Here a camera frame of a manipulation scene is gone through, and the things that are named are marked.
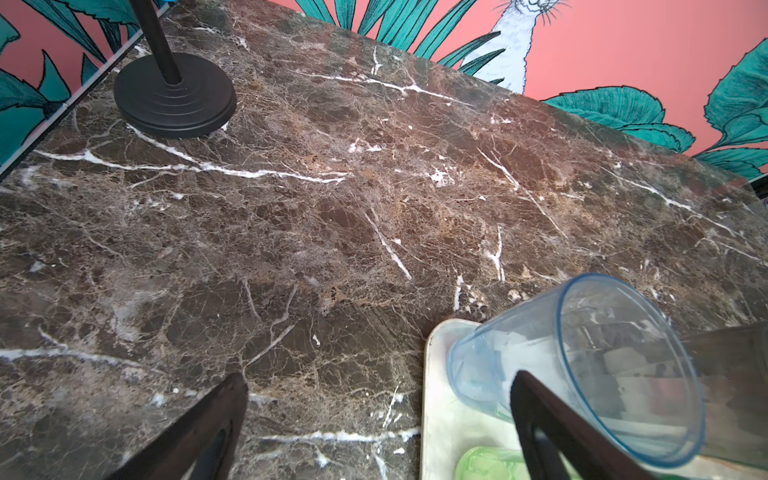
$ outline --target teal leaf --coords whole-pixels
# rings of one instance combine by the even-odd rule
[[[336,0],[336,18],[339,19],[339,27],[352,30],[356,3],[356,0]]]
[[[109,48],[112,53],[117,53],[123,46],[123,39],[120,35],[120,24],[109,22],[107,20],[99,20],[101,31],[104,32],[104,37],[107,39]]]
[[[443,15],[437,25],[432,27],[424,40],[419,44],[414,54],[417,57],[432,58],[435,51],[442,45],[448,35],[451,34],[464,14],[475,4],[477,0],[461,0]]]
[[[384,37],[386,37],[389,34],[389,31],[395,27],[395,23],[398,20],[404,19],[404,17],[408,15],[408,12],[413,10],[417,1],[418,0],[394,0],[384,12],[384,18],[382,18],[382,24],[379,26],[379,33],[376,35],[376,40],[384,41]]]
[[[0,15],[0,53],[2,53],[2,49],[5,48],[7,44],[20,39],[20,37],[18,30],[13,28],[13,25],[8,23],[8,20]]]
[[[107,61],[99,50],[93,38],[83,29],[74,12],[67,5],[55,0],[22,0],[34,8],[40,15],[61,30],[72,40],[76,41],[88,53],[98,58],[99,61]]]
[[[126,0],[58,0],[75,12],[85,13],[97,20],[138,25],[131,3]]]
[[[98,67],[93,64],[90,58],[84,53],[83,54],[83,65],[80,68],[80,81],[83,85],[85,85],[85,82],[90,80],[91,77],[96,75],[98,73]]]
[[[376,38],[387,45],[407,51],[424,28],[435,5],[437,0],[395,0],[384,14]]]
[[[0,165],[24,144],[44,119],[40,108],[10,107],[0,111]]]
[[[631,124],[660,124],[661,102],[634,87],[598,87],[548,98],[544,103],[611,128]]]
[[[38,91],[53,102],[65,102],[69,100],[71,92],[69,87],[61,79],[61,74],[58,72],[56,65],[54,65],[51,57],[43,50],[43,79],[40,82],[40,88]]]
[[[729,121],[763,107],[768,107],[768,38],[720,80],[704,107],[704,116],[724,133]]]
[[[490,51],[485,55],[481,55],[475,60],[470,61],[468,64],[462,65],[458,71],[466,73],[467,75],[474,75],[478,70],[485,67],[485,64],[499,56],[504,50],[506,50],[506,48],[500,48],[498,50]]]
[[[755,108],[726,123],[723,137],[713,148],[765,140],[768,140],[768,107]]]
[[[452,68],[454,65],[464,60],[464,57],[472,53],[476,48],[479,48],[491,38],[496,38],[501,34],[500,31],[492,31],[491,33],[486,33],[483,36],[477,37],[475,40],[469,41],[447,54],[445,57],[441,58],[438,63],[440,65],[445,65],[448,68]]]
[[[366,13],[362,16],[360,27],[357,33],[367,35],[371,28],[379,21],[384,13],[389,10],[395,0],[371,0],[366,8]]]
[[[694,156],[696,160],[714,165],[752,180],[763,174],[760,167],[768,168],[768,150],[764,148],[726,148]]]
[[[619,127],[619,130],[633,137],[642,138],[678,154],[688,150],[696,138],[689,131],[670,124],[640,124]]]
[[[35,87],[0,69],[0,111],[10,107],[43,108],[47,103]]]
[[[336,24],[333,21],[333,17],[331,17],[331,12],[328,11],[328,7],[326,7],[326,3],[323,0],[296,0],[296,3],[299,4],[302,12],[310,17],[328,22],[331,25]]]

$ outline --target marble countertop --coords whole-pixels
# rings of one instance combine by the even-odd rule
[[[587,271],[680,334],[768,318],[740,180],[269,2],[164,27],[227,128],[141,134],[109,74],[0,185],[3,478],[101,478],[237,370],[231,478],[417,478],[444,319]]]

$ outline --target cup rim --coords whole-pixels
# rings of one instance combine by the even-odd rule
[[[652,315],[652,319],[656,321],[656,323],[660,326],[660,329],[662,329],[663,331],[666,331],[666,333],[671,333],[671,335],[667,335],[667,341],[674,343],[677,347],[680,348],[681,351],[686,353],[686,355],[683,355],[682,356],[683,358],[679,359],[678,361],[681,361],[682,363],[684,363],[687,369],[692,374],[694,394],[697,394],[697,397],[698,397],[697,403],[699,404],[699,407],[700,407],[700,420],[699,420],[700,432],[698,435],[699,438],[696,440],[693,448],[691,448],[687,454],[682,455],[679,458],[675,458],[676,456],[679,456],[680,450],[685,446],[685,442],[689,439],[691,435],[692,428],[690,426],[687,428],[686,437],[680,443],[680,445],[678,445],[675,450],[667,453],[663,457],[651,456],[641,452],[637,452],[636,450],[631,448],[629,445],[622,442],[616,435],[614,435],[611,429],[609,429],[603,423],[603,421],[600,419],[597,413],[592,409],[586,396],[581,391],[581,387],[578,385],[578,381],[576,380],[574,373],[571,370],[571,365],[569,364],[565,356],[565,344],[563,342],[563,336],[562,336],[561,312],[563,308],[563,303],[565,301],[565,297],[566,295],[568,295],[568,292],[570,291],[571,287],[575,285],[577,282],[580,282],[588,277],[608,280],[609,282],[615,282],[628,288],[637,297],[636,300],[642,302],[643,306],[648,309],[649,313]],[[705,435],[705,428],[706,428],[706,407],[704,405],[704,400],[703,400],[703,389],[701,388],[701,384],[699,382],[696,369],[694,368],[693,363],[690,361],[690,356],[687,355],[687,351],[685,350],[685,347],[683,347],[683,344],[680,342],[680,339],[677,338],[677,334],[675,334],[675,332],[672,330],[669,323],[665,320],[664,314],[645,295],[638,292],[634,287],[632,287],[632,285],[629,285],[628,283],[623,282],[622,280],[619,280],[618,278],[614,278],[610,275],[605,275],[603,273],[582,273],[581,275],[577,275],[571,278],[568,282],[566,282],[566,284],[564,285],[564,288],[561,290],[560,294],[558,295],[557,309],[555,314],[555,331],[557,333],[557,338],[558,338],[558,356],[560,357],[561,364],[565,368],[565,371],[568,373],[567,375],[568,382],[571,384],[571,386],[574,388],[574,390],[578,394],[578,400],[579,400],[579,403],[581,404],[582,409],[600,426],[600,429],[603,431],[604,434],[608,434],[610,438],[612,438],[618,445],[620,445],[627,452],[631,453],[635,458],[649,465],[652,465],[654,467],[676,468],[681,465],[685,465],[694,456],[698,454],[698,452],[701,450],[701,447],[704,443],[704,435]]]

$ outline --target white animal illustration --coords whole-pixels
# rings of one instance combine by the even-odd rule
[[[493,31],[500,31],[501,34],[467,55],[462,64],[467,65],[477,57],[503,48],[504,51],[478,70],[475,76],[486,81],[504,78],[499,83],[500,86],[519,94],[523,93],[525,57],[531,50],[536,19],[539,15],[549,16],[550,10],[559,2],[560,0],[508,0],[504,14],[493,28]]]

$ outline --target blue plastic cup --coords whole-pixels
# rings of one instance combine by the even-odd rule
[[[640,462],[673,468],[701,448],[694,367],[664,315],[620,280],[576,276],[480,325],[448,356],[461,401],[508,422],[521,369]]]

